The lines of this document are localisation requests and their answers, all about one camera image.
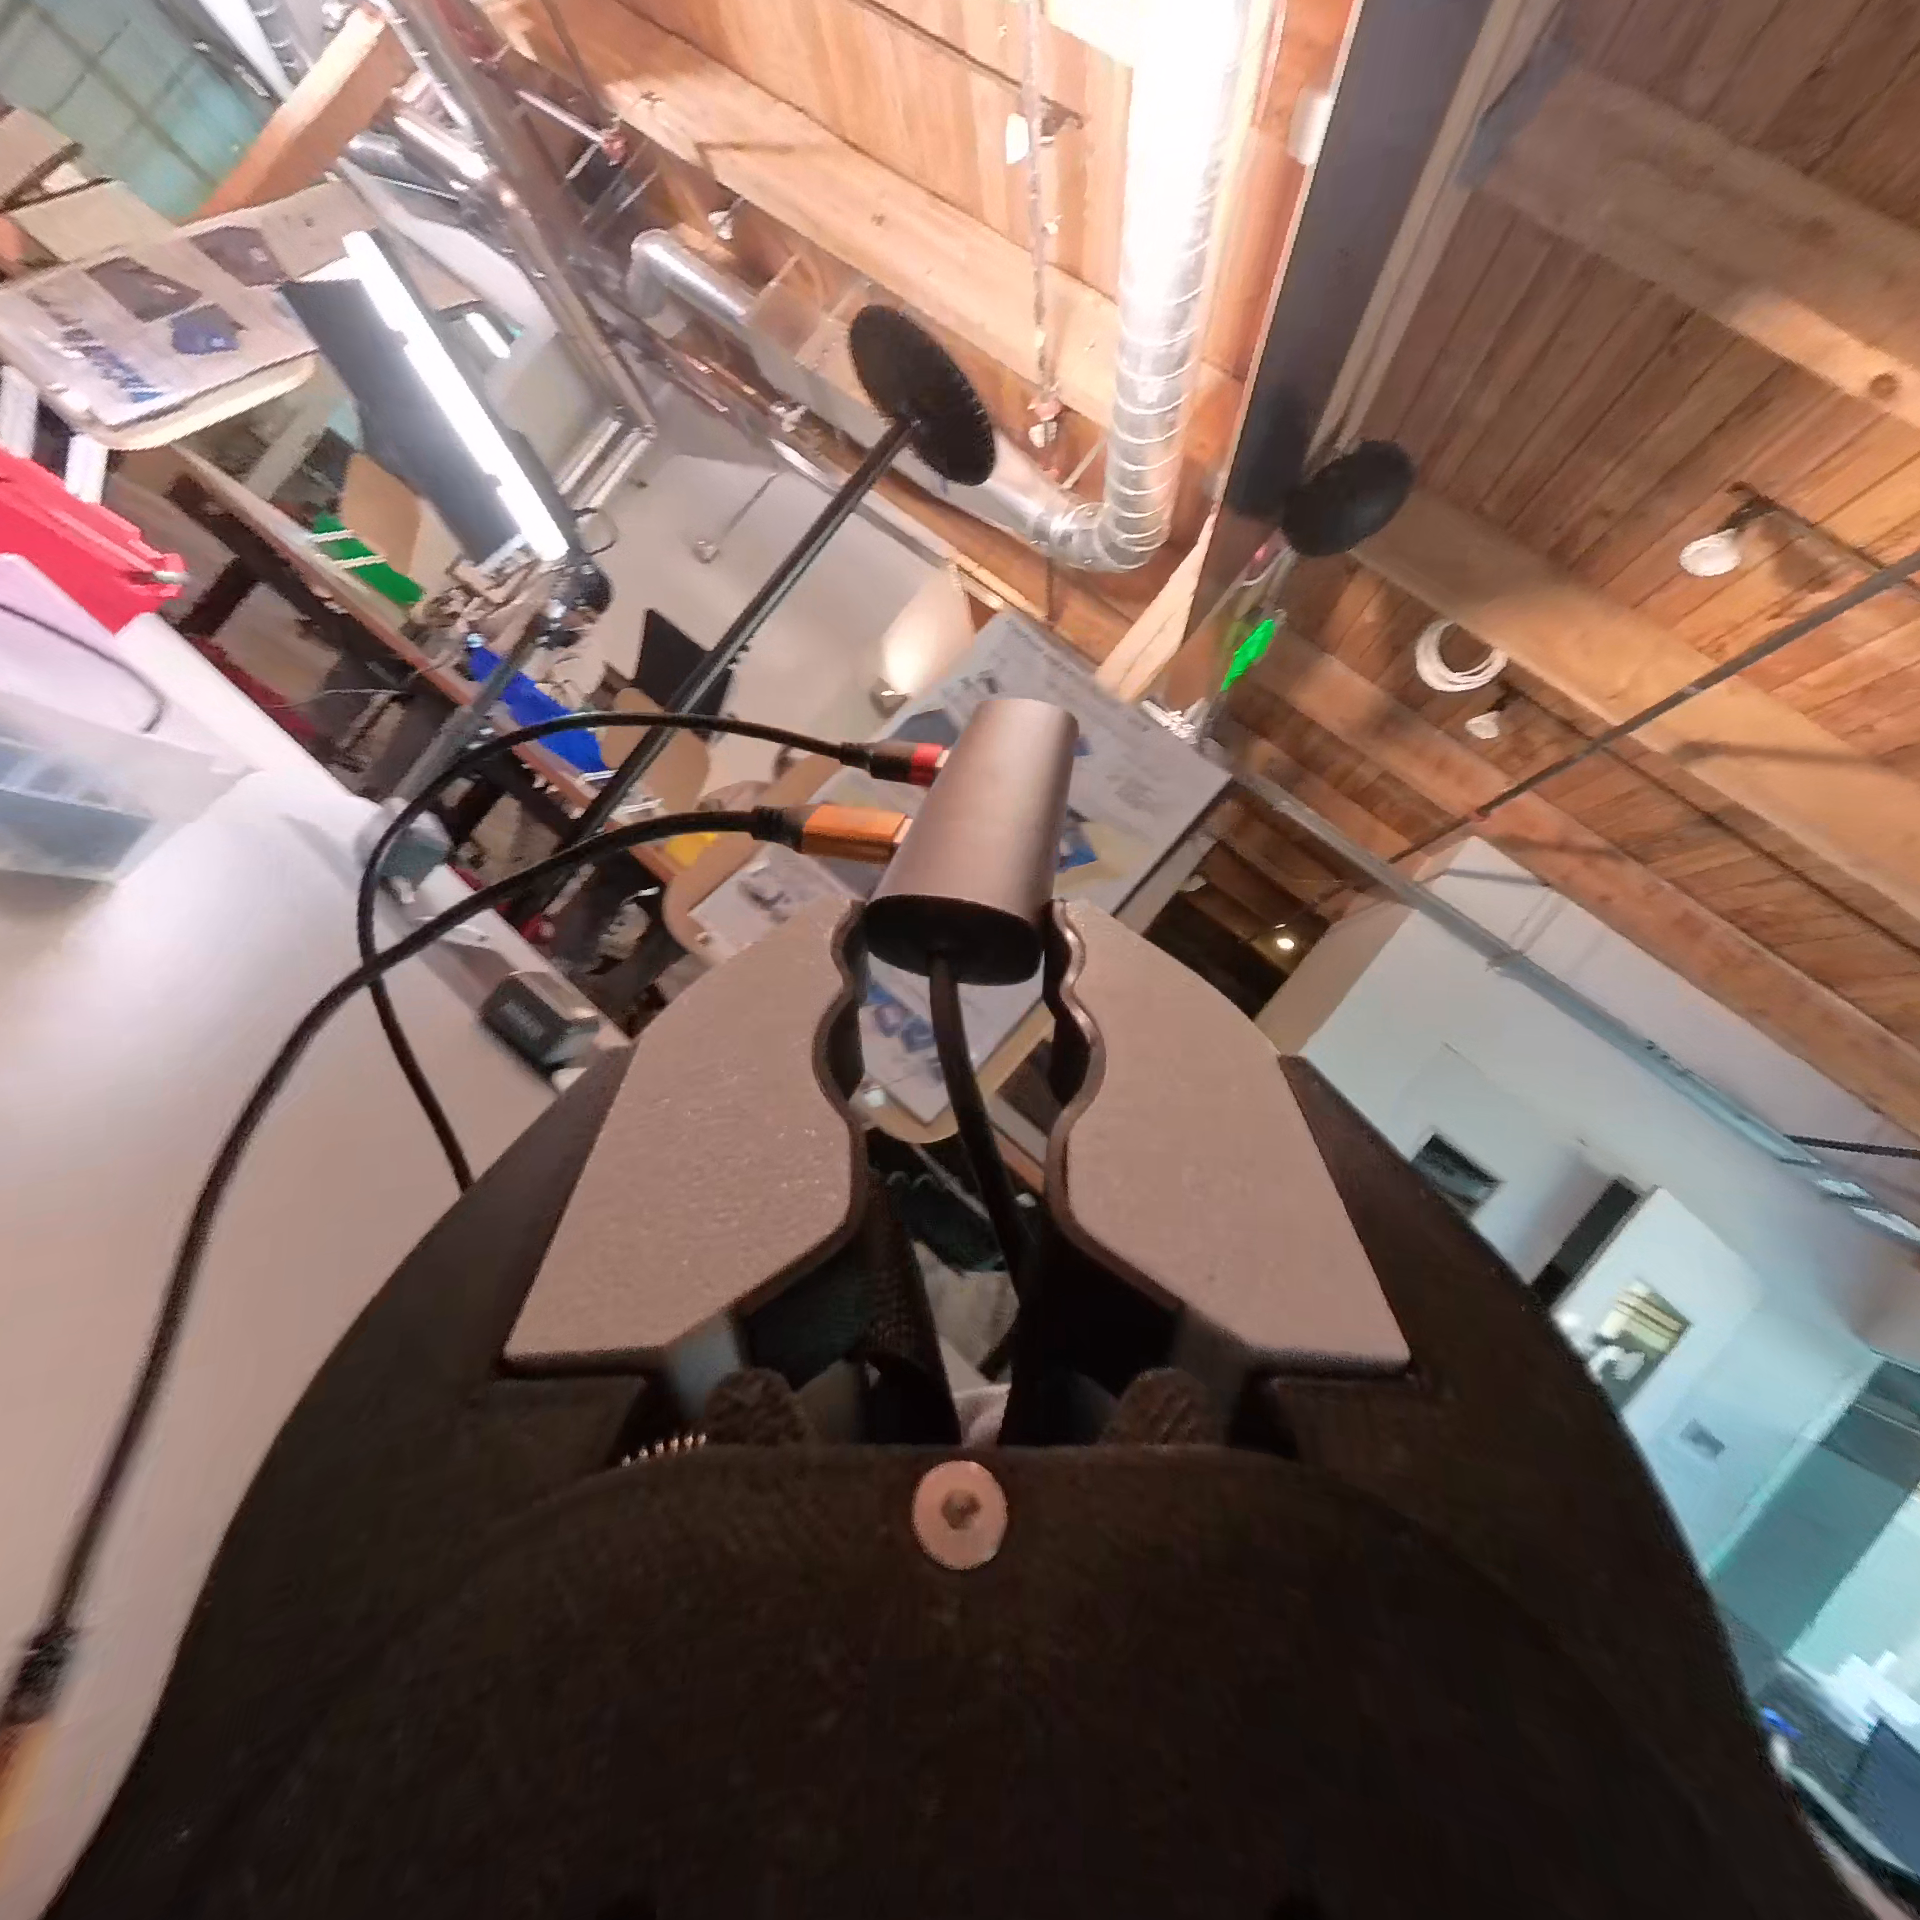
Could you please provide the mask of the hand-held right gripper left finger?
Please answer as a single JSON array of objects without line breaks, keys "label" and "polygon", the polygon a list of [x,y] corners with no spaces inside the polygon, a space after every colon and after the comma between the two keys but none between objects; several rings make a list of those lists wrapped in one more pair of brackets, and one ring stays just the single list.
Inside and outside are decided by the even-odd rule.
[{"label": "hand-held right gripper left finger", "polygon": [[854,924],[854,900],[805,905],[640,1033],[508,1368],[652,1376],[699,1413],[748,1365],[749,1313],[852,1241]]}]

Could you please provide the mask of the blue plastic bin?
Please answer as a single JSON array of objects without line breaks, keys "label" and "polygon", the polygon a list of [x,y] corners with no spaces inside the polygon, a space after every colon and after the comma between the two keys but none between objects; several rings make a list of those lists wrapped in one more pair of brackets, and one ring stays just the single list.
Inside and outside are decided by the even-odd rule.
[{"label": "blue plastic bin", "polygon": [[[499,656],[479,642],[476,636],[464,638],[464,658],[462,672],[474,686],[485,686],[499,666]],[[517,672],[511,680],[504,682],[503,692],[496,700],[496,708],[509,714],[514,728],[531,728],[542,721],[552,721],[565,714],[574,714],[580,708],[568,705],[563,700],[552,697],[540,682],[534,682],[527,673]],[[596,743],[596,733],[580,727],[568,733],[546,736],[540,740],[546,751],[557,753],[572,768],[582,774],[596,774],[606,769],[606,757]]]}]

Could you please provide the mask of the studio light panel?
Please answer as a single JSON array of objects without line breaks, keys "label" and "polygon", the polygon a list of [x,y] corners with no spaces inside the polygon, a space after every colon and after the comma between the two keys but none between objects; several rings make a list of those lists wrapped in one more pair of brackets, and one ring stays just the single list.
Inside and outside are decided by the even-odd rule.
[{"label": "studio light panel", "polygon": [[349,231],[336,263],[286,281],[280,295],[347,389],[368,457],[432,506],[471,562],[511,550],[544,566],[584,562],[550,470],[380,236]]}]

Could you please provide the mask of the small grey charger cube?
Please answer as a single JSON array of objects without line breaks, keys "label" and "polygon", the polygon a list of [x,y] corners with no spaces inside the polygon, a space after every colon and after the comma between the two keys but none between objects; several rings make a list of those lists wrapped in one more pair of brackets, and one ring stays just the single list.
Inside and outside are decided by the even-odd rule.
[{"label": "small grey charger cube", "polygon": [[432,812],[397,822],[403,812],[405,804],[397,799],[376,801],[355,836],[351,849],[366,886],[411,900],[422,881],[448,864],[451,840]]}]

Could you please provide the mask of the clear plastic bin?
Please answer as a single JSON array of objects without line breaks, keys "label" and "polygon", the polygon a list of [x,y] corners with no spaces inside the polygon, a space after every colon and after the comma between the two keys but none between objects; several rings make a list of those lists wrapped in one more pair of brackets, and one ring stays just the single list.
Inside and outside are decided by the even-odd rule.
[{"label": "clear plastic bin", "polygon": [[133,639],[2,560],[4,873],[116,881],[252,774]]}]

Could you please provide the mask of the ceiling spot lamp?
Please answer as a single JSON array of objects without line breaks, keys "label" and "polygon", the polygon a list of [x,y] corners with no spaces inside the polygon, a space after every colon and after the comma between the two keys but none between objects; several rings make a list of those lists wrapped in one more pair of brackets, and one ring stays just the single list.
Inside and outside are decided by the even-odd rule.
[{"label": "ceiling spot lamp", "polygon": [[1744,495],[1718,525],[1707,534],[1690,538],[1675,565],[1696,581],[1714,581],[1744,565],[1746,533],[1775,511],[1775,503],[1762,493]]}]

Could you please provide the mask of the large instruction sheet board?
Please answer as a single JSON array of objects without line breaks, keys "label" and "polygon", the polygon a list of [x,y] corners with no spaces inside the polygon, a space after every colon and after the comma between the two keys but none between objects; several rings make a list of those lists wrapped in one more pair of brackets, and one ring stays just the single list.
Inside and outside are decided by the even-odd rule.
[{"label": "large instruction sheet board", "polygon": [[[1074,714],[1079,738],[1053,894],[1118,917],[1198,829],[1228,776],[1141,705],[1098,686],[1086,660],[1015,614],[997,614],[954,672],[907,702],[879,736],[949,746],[973,710],[1000,695]],[[683,913],[683,943],[709,966],[722,964],[803,908],[867,898],[874,884],[870,868],[748,845],[731,876],[698,881],[699,896]],[[949,1135],[954,1119],[925,982],[899,966],[874,964],[860,1037],[867,1063],[860,1100],[874,1121],[899,1138]]]}]

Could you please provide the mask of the small instruction sheet board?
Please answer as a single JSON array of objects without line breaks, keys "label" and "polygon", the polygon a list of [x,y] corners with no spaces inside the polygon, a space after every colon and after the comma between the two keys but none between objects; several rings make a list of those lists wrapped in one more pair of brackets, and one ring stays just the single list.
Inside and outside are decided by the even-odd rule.
[{"label": "small instruction sheet board", "polygon": [[76,431],[160,448],[301,385],[320,352],[286,286],[344,255],[344,182],[70,261],[2,292],[2,359]]}]

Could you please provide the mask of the silver ventilation duct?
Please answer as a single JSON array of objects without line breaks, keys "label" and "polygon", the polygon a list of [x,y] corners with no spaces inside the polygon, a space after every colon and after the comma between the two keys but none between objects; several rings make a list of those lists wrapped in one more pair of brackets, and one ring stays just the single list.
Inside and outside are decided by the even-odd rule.
[{"label": "silver ventilation duct", "polygon": [[852,314],[890,302],[987,376],[992,480],[917,484],[1056,568],[1188,534],[1242,393],[1215,338],[1285,4],[566,4],[622,130],[694,175],[635,242],[842,438],[878,422]]}]

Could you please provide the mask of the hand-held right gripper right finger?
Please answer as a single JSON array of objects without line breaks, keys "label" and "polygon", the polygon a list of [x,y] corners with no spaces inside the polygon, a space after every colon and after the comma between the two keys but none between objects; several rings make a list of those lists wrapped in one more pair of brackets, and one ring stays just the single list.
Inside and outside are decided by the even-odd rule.
[{"label": "hand-held right gripper right finger", "polygon": [[1056,902],[1044,1380],[1398,1380],[1411,1346],[1280,1054],[1205,978]]}]

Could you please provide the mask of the small green plastic bin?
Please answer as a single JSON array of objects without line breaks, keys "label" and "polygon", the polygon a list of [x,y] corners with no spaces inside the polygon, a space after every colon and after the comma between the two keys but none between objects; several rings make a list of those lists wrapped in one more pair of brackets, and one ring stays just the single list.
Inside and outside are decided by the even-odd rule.
[{"label": "small green plastic bin", "polygon": [[340,573],[371,586],[397,607],[415,607],[426,589],[400,566],[390,565],[371,541],[344,527],[336,514],[322,511],[306,527],[315,552]]}]

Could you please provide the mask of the red plastic bin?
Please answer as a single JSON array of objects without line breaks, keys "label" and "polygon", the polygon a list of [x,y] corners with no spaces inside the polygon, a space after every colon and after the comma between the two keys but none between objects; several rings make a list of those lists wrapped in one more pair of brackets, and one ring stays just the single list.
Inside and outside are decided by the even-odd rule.
[{"label": "red plastic bin", "polygon": [[103,503],[70,493],[47,469],[2,453],[2,550],[36,566],[70,600],[119,633],[176,598],[188,568]]}]

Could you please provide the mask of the black charger block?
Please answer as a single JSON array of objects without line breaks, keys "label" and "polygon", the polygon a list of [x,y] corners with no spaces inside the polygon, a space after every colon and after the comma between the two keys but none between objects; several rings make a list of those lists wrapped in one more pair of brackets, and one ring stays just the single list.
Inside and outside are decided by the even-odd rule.
[{"label": "black charger block", "polygon": [[544,1074],[582,1064],[603,1036],[602,1015],[572,982],[531,969],[494,981],[478,1002],[478,1018]]}]

